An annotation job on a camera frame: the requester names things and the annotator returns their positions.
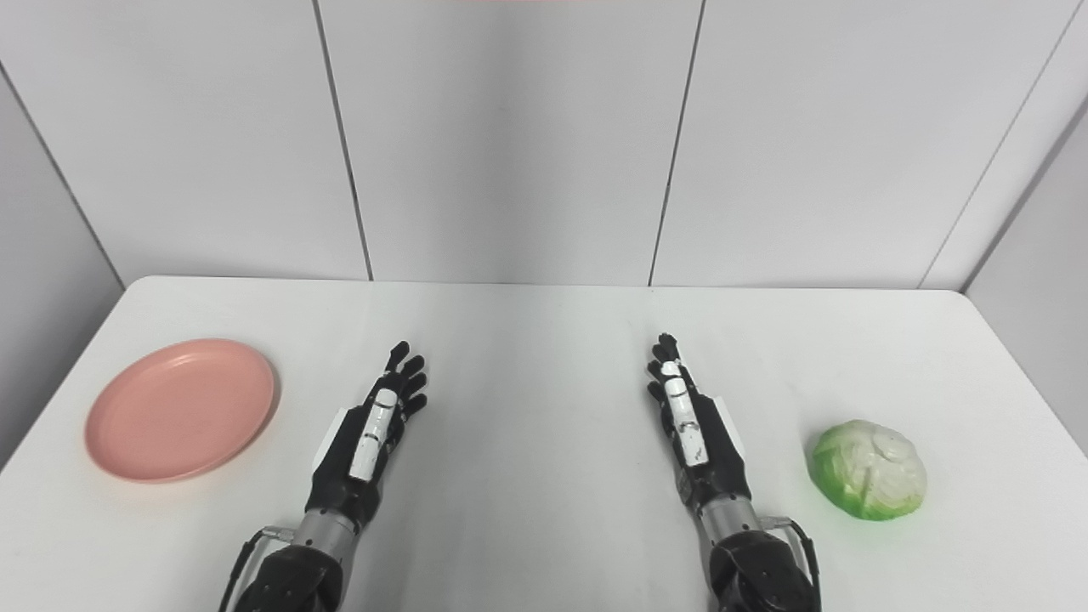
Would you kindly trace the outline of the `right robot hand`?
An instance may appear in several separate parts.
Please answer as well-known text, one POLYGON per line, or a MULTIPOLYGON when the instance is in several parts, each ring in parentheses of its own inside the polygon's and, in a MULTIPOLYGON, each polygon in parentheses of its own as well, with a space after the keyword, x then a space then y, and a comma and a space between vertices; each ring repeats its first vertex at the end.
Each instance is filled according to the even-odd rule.
POLYGON ((698 511, 715 500, 751 502, 745 460, 714 400, 695 384, 676 338, 663 332, 652 355, 650 396, 658 404, 664 434, 676 457, 677 492, 683 505, 698 511))

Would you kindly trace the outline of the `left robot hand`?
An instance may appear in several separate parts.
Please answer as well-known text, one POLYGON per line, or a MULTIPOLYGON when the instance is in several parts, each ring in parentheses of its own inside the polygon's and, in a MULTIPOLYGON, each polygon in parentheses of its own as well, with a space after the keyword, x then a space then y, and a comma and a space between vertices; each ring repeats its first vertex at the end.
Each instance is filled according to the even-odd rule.
POLYGON ((426 406, 425 358, 407 341, 391 348, 388 360, 364 402, 334 423, 331 440, 312 473, 304 511, 335 513, 362 531, 381 503, 382 480, 403 441, 407 423, 426 406))

